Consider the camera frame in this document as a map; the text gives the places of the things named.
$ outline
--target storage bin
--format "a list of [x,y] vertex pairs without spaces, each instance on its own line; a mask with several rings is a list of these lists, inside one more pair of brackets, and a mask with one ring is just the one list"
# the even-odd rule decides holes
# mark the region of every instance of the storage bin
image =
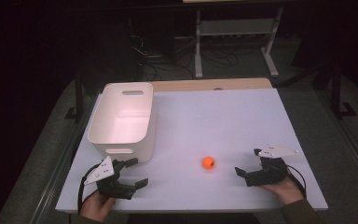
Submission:
[[150,83],[106,85],[92,115],[89,141],[104,157],[148,161],[154,150],[157,123],[152,104]]

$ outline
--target hand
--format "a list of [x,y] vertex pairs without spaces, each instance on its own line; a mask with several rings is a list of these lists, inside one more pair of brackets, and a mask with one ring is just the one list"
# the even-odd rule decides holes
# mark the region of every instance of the hand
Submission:
[[285,177],[284,180],[278,184],[263,185],[259,187],[275,194],[281,201],[281,203],[283,203],[283,205],[287,205],[289,203],[294,203],[304,199],[304,196],[298,189],[295,182],[293,182],[293,180],[291,180],[288,176]]
[[106,200],[97,190],[83,202],[80,215],[95,221],[104,222],[115,202],[114,198]]

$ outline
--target dark background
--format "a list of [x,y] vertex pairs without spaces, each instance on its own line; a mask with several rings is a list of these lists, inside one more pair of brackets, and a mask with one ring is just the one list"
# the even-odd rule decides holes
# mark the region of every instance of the dark background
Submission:
[[[287,7],[278,35],[303,36],[296,65],[307,68],[333,59],[358,86],[358,0],[311,2]],[[67,6],[63,1],[0,1],[0,210],[77,72],[88,94],[103,83],[140,77],[139,59],[129,50],[131,30],[124,25],[134,14],[74,14]],[[173,36],[194,33],[195,14],[143,11],[134,21],[148,44],[170,55]]]

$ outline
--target white tabletop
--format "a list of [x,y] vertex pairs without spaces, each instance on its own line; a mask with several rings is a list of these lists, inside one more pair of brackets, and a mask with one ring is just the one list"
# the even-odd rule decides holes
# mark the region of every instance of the white tabletop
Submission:
[[[158,113],[155,149],[150,161],[123,169],[119,181],[149,184],[131,200],[118,199],[114,210],[137,212],[237,212],[280,207],[268,191],[247,187],[234,167],[261,169],[254,148],[268,143],[298,150],[284,158],[307,181],[310,204],[326,209],[279,94],[275,89],[155,92]],[[58,200],[56,209],[76,212],[78,187],[88,169],[104,159],[87,139],[88,125]],[[205,170],[202,158],[215,158]],[[96,189],[85,187],[84,197]]]

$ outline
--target orange ball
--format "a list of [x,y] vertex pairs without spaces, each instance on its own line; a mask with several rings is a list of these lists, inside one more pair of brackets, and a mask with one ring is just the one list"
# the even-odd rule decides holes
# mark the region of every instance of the orange ball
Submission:
[[213,157],[205,157],[202,160],[203,168],[207,170],[212,170],[214,168],[214,158]]

